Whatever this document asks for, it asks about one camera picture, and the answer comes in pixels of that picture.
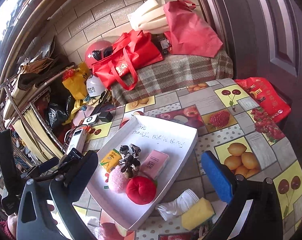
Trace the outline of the person's left hand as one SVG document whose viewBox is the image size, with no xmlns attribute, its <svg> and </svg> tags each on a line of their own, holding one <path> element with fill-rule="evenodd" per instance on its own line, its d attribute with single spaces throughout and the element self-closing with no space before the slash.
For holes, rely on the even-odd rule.
<svg viewBox="0 0 302 240">
<path fill-rule="evenodd" d="M 17 216 L 9 215 L 7 219 L 7 231 L 10 233 L 11 239 L 16 239 L 16 231 L 17 231 Z"/>
</svg>

